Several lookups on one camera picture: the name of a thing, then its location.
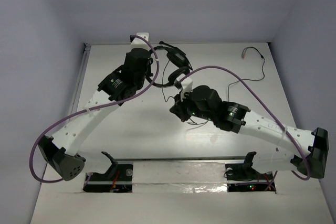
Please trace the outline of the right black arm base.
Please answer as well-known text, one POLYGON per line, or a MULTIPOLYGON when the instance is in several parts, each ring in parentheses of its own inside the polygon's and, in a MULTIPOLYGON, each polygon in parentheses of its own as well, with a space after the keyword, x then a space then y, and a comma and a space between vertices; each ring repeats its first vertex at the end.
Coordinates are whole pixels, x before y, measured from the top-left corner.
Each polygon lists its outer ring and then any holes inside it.
POLYGON ((227 179, 229 193, 276 191, 272 172, 261 174, 253 169, 244 170, 243 163, 226 164, 223 176, 227 179))

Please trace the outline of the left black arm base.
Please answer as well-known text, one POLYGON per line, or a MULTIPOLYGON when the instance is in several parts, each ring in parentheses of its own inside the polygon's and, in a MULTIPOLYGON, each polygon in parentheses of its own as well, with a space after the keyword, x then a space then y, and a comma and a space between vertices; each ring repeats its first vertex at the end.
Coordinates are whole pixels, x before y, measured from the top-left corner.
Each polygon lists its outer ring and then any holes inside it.
POLYGON ((105 173, 86 173, 86 193, 131 193, 133 164, 111 165, 105 173))

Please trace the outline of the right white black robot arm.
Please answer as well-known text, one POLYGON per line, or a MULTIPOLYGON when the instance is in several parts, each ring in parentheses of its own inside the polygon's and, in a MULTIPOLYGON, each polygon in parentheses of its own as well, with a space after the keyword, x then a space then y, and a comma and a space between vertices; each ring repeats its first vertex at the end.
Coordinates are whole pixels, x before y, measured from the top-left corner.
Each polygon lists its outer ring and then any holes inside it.
POLYGON ((279 152, 271 154, 249 152, 242 166, 248 178, 277 170, 297 170, 315 179, 325 176, 329 138, 323 128, 309 131, 280 126, 244 105, 223 101, 217 91, 208 86, 198 86, 185 97, 177 94, 170 112, 182 122, 194 116, 211 121, 220 130, 255 137, 280 147, 279 152))

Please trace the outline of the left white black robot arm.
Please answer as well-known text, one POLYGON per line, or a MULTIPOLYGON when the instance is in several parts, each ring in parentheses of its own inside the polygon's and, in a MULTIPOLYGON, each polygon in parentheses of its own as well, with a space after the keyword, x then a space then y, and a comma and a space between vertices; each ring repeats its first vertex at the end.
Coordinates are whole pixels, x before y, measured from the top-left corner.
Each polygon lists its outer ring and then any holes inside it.
POLYGON ((41 138, 38 148, 43 158, 63 180, 72 180, 83 170, 86 160, 78 154, 81 145, 110 113, 143 87, 151 60, 148 50, 133 48, 124 64, 98 84, 82 114, 41 138))

